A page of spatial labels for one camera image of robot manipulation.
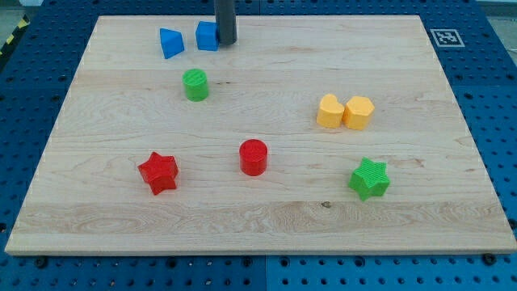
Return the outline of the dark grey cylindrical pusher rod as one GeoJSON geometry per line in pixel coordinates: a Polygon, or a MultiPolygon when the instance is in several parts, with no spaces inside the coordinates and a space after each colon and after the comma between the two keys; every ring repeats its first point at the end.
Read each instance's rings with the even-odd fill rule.
{"type": "Polygon", "coordinates": [[[237,19],[234,0],[215,0],[217,34],[221,45],[232,45],[237,41],[237,19]]]}

